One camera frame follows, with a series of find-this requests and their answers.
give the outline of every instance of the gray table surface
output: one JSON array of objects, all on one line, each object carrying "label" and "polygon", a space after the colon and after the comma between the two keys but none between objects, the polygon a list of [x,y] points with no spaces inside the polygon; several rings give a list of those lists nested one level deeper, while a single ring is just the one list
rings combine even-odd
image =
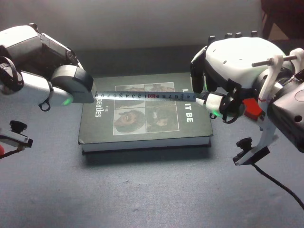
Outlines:
[{"label": "gray table surface", "polygon": [[[273,228],[303,227],[304,213],[253,167],[236,167],[235,143],[260,131],[242,117],[212,121],[211,148],[83,156],[77,144],[82,105],[11,106],[0,99],[0,125],[28,124],[32,149],[0,160],[0,227]],[[304,200],[304,155],[277,132],[257,164]]]}]

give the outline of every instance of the photo grid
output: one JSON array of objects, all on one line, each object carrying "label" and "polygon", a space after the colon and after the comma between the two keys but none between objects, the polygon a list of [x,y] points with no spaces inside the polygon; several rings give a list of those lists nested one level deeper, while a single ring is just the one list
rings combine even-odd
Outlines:
[{"label": "photo grid", "polygon": [[[174,83],[120,85],[115,91],[174,92]],[[114,101],[113,135],[179,130],[175,101]]]}]

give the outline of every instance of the black book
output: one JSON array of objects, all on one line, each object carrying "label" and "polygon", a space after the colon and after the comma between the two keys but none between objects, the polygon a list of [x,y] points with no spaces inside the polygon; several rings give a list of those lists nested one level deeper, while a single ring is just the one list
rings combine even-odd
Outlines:
[{"label": "black book", "polygon": [[[95,78],[97,91],[192,92],[188,73]],[[83,152],[210,145],[208,111],[195,102],[95,100],[84,104]]]}]

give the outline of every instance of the tape measure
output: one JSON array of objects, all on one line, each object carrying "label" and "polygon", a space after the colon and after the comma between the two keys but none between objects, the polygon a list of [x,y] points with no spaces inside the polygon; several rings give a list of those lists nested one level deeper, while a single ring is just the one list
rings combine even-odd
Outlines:
[{"label": "tape measure", "polygon": [[96,92],[95,99],[125,100],[125,101],[177,101],[195,102],[196,98],[202,99],[206,93],[184,92]]}]

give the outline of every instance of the white robot shell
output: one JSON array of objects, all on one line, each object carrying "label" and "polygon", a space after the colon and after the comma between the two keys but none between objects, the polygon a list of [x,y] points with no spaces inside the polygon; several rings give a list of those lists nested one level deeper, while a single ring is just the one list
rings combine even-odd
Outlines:
[{"label": "white robot shell", "polygon": [[[285,56],[280,48],[265,39],[228,38],[208,46],[206,61],[225,81],[230,79],[243,89],[251,89],[256,78],[268,69],[268,66],[252,67],[251,64],[275,54]],[[289,61],[284,62],[283,67],[293,69]]]}]

